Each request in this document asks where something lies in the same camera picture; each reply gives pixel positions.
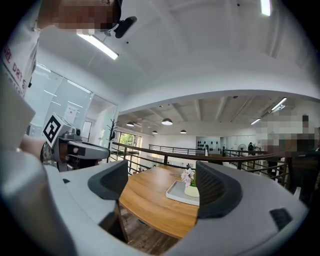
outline gray tray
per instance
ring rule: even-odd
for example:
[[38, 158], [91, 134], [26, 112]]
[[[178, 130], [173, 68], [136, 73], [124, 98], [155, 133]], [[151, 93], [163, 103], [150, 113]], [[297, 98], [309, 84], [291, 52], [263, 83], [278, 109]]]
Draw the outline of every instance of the gray tray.
[[166, 191], [165, 196], [185, 204], [199, 206], [199, 197], [186, 195], [185, 188], [186, 184], [184, 182], [176, 180]]

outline fan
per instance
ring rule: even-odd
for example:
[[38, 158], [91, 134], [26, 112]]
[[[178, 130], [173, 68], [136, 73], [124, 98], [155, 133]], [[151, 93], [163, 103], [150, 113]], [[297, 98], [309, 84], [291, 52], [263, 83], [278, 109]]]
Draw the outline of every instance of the fan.
[[238, 146], [238, 150], [244, 150], [244, 151], [246, 151], [247, 150], [247, 146], [245, 145], [245, 144], [240, 144], [239, 146]]

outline flower pot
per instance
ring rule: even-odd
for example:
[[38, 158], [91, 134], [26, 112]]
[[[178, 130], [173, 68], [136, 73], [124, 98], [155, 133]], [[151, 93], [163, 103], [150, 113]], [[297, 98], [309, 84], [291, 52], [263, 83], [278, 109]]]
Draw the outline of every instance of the flower pot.
[[200, 195], [199, 195], [199, 191], [197, 189], [196, 186], [187, 186], [185, 189], [184, 189], [184, 193], [187, 195], [187, 196], [190, 196], [190, 197], [193, 197], [193, 198], [198, 198]]

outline wooden table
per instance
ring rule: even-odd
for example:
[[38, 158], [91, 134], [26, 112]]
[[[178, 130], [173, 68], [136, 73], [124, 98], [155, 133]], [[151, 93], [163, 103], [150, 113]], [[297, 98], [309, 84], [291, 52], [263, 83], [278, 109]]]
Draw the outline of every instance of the wooden table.
[[166, 191], [182, 169], [159, 166], [132, 175], [122, 192], [120, 203], [138, 219], [169, 236], [182, 239], [195, 225], [198, 206], [166, 197]]

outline white shirt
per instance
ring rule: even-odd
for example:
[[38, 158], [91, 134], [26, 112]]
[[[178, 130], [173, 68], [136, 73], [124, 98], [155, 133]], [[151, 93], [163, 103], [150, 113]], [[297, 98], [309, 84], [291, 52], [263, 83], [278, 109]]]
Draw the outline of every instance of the white shirt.
[[36, 24], [41, 3], [38, 0], [29, 9], [1, 51], [0, 148], [6, 150], [19, 147], [35, 114], [23, 97], [36, 65], [40, 36]]

